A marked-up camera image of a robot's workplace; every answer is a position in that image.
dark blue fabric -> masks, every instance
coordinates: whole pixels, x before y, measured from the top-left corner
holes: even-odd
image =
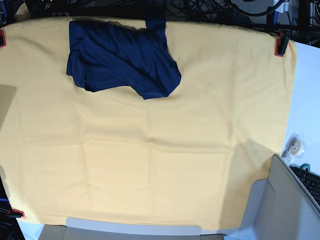
[[[107,22],[71,21],[66,74],[87,91],[131,86],[144,99],[167,97],[180,83],[168,53],[164,20],[146,20],[147,29]]]

yellow blanket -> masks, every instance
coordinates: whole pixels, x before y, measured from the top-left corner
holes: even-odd
[[[281,58],[265,33],[167,22],[181,83],[167,98],[143,100],[130,87],[75,86],[66,75],[71,20],[4,28],[0,174],[12,207],[53,225],[74,217],[239,227],[251,185],[282,147],[295,44]]]

white table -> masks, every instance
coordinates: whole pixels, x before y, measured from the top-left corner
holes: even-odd
[[[306,143],[306,152],[295,164],[309,163],[320,175],[320,48],[296,43],[297,64],[283,149],[293,133]],[[26,240],[37,240],[43,224],[19,222]]]

cable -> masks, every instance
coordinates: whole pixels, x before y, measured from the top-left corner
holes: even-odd
[[[289,24],[290,24],[290,25],[292,25],[291,18],[290,18],[290,15],[289,15],[289,12],[287,11],[286,13],[287,13],[287,15],[288,15]]]
[[[315,10],[318,13],[318,16],[320,16],[318,3],[315,3]]]
[[[314,19],[314,20],[316,21],[316,23],[317,23],[318,25],[320,25],[320,20],[319,20],[319,19],[316,19],[314,16],[311,16],[310,18],[311,18],[311,19]]]
[[[182,6],[180,6],[180,2],[179,5],[176,5],[173,0],[170,0],[169,5],[185,14],[187,19],[195,18],[205,22],[210,20],[208,15],[222,12],[225,7],[228,7],[227,4],[222,6],[215,0],[182,0]]]
[[[169,9],[166,9],[166,11],[167,11],[169,14],[165,14],[165,15],[164,15],[165,17],[174,16],[174,17],[176,17],[176,18],[181,18],[181,19],[186,17],[185,15],[179,16],[178,14],[181,14],[180,11],[178,11],[178,12],[176,12],[176,13],[171,12]]]
[[[248,16],[248,17],[262,17],[262,16],[266,16],[268,14],[273,13],[278,7],[280,7],[281,4],[283,4],[285,0],[279,0],[276,5],[268,7],[268,9],[264,12],[260,12],[260,13],[250,13],[250,12],[246,12],[243,11],[242,9],[240,9],[236,4],[232,3],[231,0],[226,0],[227,3],[229,3],[229,5],[231,7],[233,7],[235,10],[237,10],[239,13]]]
[[[119,0],[114,3],[109,4],[108,7],[114,6],[114,5],[139,4],[141,2],[145,3],[144,1],[139,1],[139,0]]]
[[[83,8],[86,8],[87,5],[91,2],[93,2],[94,0],[86,0],[86,3],[84,4]],[[113,6],[113,5],[124,5],[124,4],[127,4],[127,3],[136,3],[137,1],[136,0],[119,0],[119,1],[116,1],[116,2],[113,2],[109,5],[107,5],[108,7],[109,6]]]

